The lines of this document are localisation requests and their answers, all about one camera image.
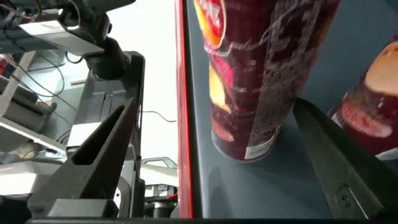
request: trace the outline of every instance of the red edge strip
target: red edge strip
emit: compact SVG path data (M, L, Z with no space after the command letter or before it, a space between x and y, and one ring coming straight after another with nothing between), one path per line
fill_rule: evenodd
M180 218L193 218L192 170L188 120L187 71L185 61L184 0L175 1L175 42L177 47L178 114L178 201Z

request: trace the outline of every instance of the metal frame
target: metal frame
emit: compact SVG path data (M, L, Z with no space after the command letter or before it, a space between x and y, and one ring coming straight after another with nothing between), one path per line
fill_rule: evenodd
M14 71L14 77L16 77L19 80L22 79L22 77L25 75L23 69L27 70L34 55L35 52L28 52L22 56L19 66L16 66L16 70ZM13 131L17 134L20 134L22 136L25 136L36 143L48 147L49 149L53 149L58 152L66 154L67 153L66 145L63 145L54 139L50 139L47 136L36 133L4 117L4 114L6 113L10 105L11 99L14 96L14 93L16 92L17 87L19 85L19 81L16 80L14 77L10 77L9 79L10 81L7 84L6 88L4 89L3 94L0 95L0 126L10 131Z

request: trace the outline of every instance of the black cable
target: black cable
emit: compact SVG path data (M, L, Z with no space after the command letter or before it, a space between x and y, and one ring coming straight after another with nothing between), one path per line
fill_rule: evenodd
M24 156L22 156L22 158L21 159L25 159L25 157L29 154L29 153L31 153L31 152L34 152L35 151L35 149L32 149L32 150L30 150L29 152L27 152Z
M69 136L70 136L70 135L69 135L69 134L67 134L65 137L63 137L63 138L62 138L62 140L60 141L60 142L61 142L61 144L64 144L63 142L64 142L64 141L65 141L67 138L69 138Z
M81 61L83 61L83 57L80 57L79 60L77 60L76 62L71 61L71 60L69 59L68 52L65 52L65 58L68 60L68 62L73 63L73 64L78 64L78 63L80 63Z
M169 122L169 123L177 122L177 120L168 120L168 119L166 119L165 117L163 117L160 113L158 113L156 111L141 111L141 112L142 113L155 113L155 114L159 115L161 118L163 118L163 120L165 120L166 122Z
M23 81L21 81L20 79L18 79L14 74L10 73L10 76L12 78L14 78L15 80L17 80L18 83L20 83L21 85L23 85L25 88L27 88L28 90L30 90L32 93L37 94L33 89L31 89L29 86L27 86ZM48 108L52 109L48 104L46 104L45 101L43 101L40 98L37 98L40 102L44 103L44 105L46 105ZM58 117L60 117L61 119L63 119L66 123L68 123L70 126L73 126L67 119L65 119L63 116L59 115L57 112L52 111L55 115L57 115Z
M68 134L69 132L70 132L70 129L68 131L65 131L63 134L61 134L61 136L59 138L57 138L57 141L61 140L61 138L64 137L64 135Z
M7 32L5 32L5 30L3 30L4 35L7 37L8 40L12 41L12 39L7 35ZM17 45L14 41L12 41L12 43L20 48L21 50L23 50L25 53L27 53L27 51L22 48L21 46ZM38 51L36 51L36 54L38 54L40 57L42 57L44 60L48 61L48 63L50 63L52 66L54 66L58 72L61 75L61 79L62 79L62 87L61 90L58 93L53 93L50 90L46 89L46 87L42 86L38 81L36 81L24 68L22 68L19 63L16 62L17 66L34 82L36 83L38 86L40 86L41 88L43 88L45 91L49 92L51 95L43 95L40 93L36 93L38 96L43 96L43 97L57 97L58 99L60 99L61 101L63 101L66 105L68 105L71 109L73 109L74 111L77 111L77 109L72 106L71 104L69 104L68 102L66 102L63 98L61 98L59 95L64 91L65 89L65 77L63 76L63 73L61 72L61 70L59 69L59 66L56 66L53 62L51 62L49 59L47 59L46 57L44 57L42 54L40 54Z
M62 93L62 91L65 89L65 77L63 76L63 73L61 72L61 70L60 70L60 68L59 68L59 66L56 66L53 62L51 62L49 59L47 59L46 57L44 57L42 54L40 54L39 52L36 52L40 57L42 57L44 60L46 60L46 61L48 61L48 63L50 63L52 66L54 66L57 70L58 70L58 72L60 73L60 75L61 75L61 78L62 78L62 90L60 91L60 93L59 94L61 94ZM75 108L75 107L73 107L71 104L69 104L68 102L66 102L63 98L61 98L60 96L59 96L59 94L57 95L57 96L55 96L54 94L54 96L55 97L57 97L58 99L60 99L60 100L62 100L64 103L66 103L70 108L72 108L74 111L77 111L77 109Z

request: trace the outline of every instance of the cable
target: cable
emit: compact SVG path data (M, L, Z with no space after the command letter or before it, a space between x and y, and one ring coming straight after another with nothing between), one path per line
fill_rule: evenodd
M70 2L75 7L76 12L77 12L77 18L78 18L77 19L77 23L78 23L78 26L81 27L82 21L81 21L81 15L80 15L79 7L77 7L76 3L74 1L72 1L72 0L68 0L68 2Z
M14 78L15 80L17 80L18 83L20 83L21 85L24 85L25 88L27 88L28 90L30 90L32 93L37 94L34 90L31 89L31 87L27 86L23 81L21 81L20 79L18 79L14 74L10 73L10 76L12 78ZM43 101L42 99L38 98L38 100L42 103L44 103L44 105L46 105L48 108L52 109L49 105L46 104L45 101ZM71 127L73 126L67 119L65 119L63 116L59 115L57 112L52 111L55 115L57 115L58 117L60 117L61 119L63 119L66 123L68 123Z
M68 52L65 52L65 58L68 60L68 62L74 63L74 64L78 64L78 63L80 63L80 62L83 60L83 57L81 56L81 57L79 58L79 60L77 60L76 62L71 61L71 60L69 59Z
M31 152L34 152L35 151L35 149L32 149L32 150L30 150L29 152L27 152L24 156L22 156L22 158L21 159L25 159L25 157L29 154L29 153L31 153Z
M59 138L57 138L57 141L61 140L61 138L64 137L64 135L68 134L69 132L70 132L70 129L68 131L65 131L65 133L61 134L61 136Z
M58 72L60 73L60 75L61 75L61 78L62 78L62 89L60 90L60 93L59 94L61 94L62 93L62 91L65 89L65 77L63 76L63 73L61 72L61 70L60 70L60 68L59 68L59 66L56 66L53 62L51 62L49 59L47 59L46 57L44 57L42 54L40 54L39 52L36 52L40 57L42 57L44 60L46 60L46 61L48 61L48 63L50 63L52 66L54 66L57 70L58 70ZM58 95L56 95L55 96L55 94L53 94L55 97L57 97L58 99L60 99L60 100L62 100L64 103L66 103L70 108L72 108L74 111L77 111L77 109L75 108L75 107L73 107L71 104L69 104L68 102L66 102L63 98L61 98L60 96L59 96L59 94Z
M163 117L160 113L158 113L156 111L141 111L141 112L142 113L155 113L155 114L159 115L161 118L163 118L163 120L165 120L166 122L169 122L169 123L177 122L177 120L168 120L168 119L166 119L165 117Z
M39 0L35 0L35 2L36 2L36 7L37 7L37 14L34 15L34 16L27 16L24 13L19 12L17 9L14 9L11 6L7 6L7 5L5 5L3 3L0 3L0 7L4 8L4 9L7 9L10 12L13 12L15 15L18 15L18 16L24 18L24 19L28 19L30 21L34 21L36 18L38 18L39 16L42 15L42 6L40 5Z
M64 142L67 138L69 138L69 136L70 136L70 135L67 134L65 137L62 138L62 140L61 140L60 142L63 144L63 142Z
M9 38L9 36L6 34L6 32L4 32L5 36L11 40L11 38ZM15 46L17 46L18 48L20 48L21 50L23 50L24 52L27 52L24 48L22 48L21 46L17 45L15 42L13 42L13 44ZM37 94L38 96L43 96L43 97L57 97L58 99L60 99L61 101L63 101L66 105L68 105L71 109L73 109L74 111L77 111L77 109L72 106L71 104L69 104L68 102L66 102L63 98L61 98L59 95L64 91L65 89L65 77L63 76L63 73L61 72L61 70L59 69L59 66L56 66L53 62L51 62L49 59L47 59L46 57L44 57L41 53L39 53L38 51L36 51L36 54L38 54L40 57L42 57L44 60L48 61L48 63L50 63L52 66L54 66L58 72L61 75L61 79L62 79L62 87L61 90L58 93L53 93L50 90L48 90L46 87L42 86L38 81L36 81L24 68L22 68L19 63L15 64L34 82L36 83L38 86L40 86L41 88L43 88L45 91L49 92L52 95L43 95L37 92L34 92L35 94Z

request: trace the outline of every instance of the metal can bottom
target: metal can bottom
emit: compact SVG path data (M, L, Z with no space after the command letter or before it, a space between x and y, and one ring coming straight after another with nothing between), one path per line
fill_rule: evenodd
M264 151L261 154L258 154L256 157L253 157L253 158L250 158L250 159L245 159L244 157L242 157L241 159L237 159L237 158L233 158L233 157L227 155L227 153L225 153L223 150L221 150L220 147L217 145L217 143L216 143L217 135L216 135L216 133L213 130L211 130L211 140L213 141L213 144L214 144L215 148L217 149L217 151L220 152L220 154L222 154L223 156L227 157L228 159L230 159L232 161L240 162L240 163L250 163L250 162L256 162L256 161L264 158L266 155L268 155L268 153L274 147L274 143L275 143L277 134L278 134L278 131L275 132L273 137L271 137L270 140L268 140L266 142L266 143L269 143L269 147L268 147L268 149L266 151Z

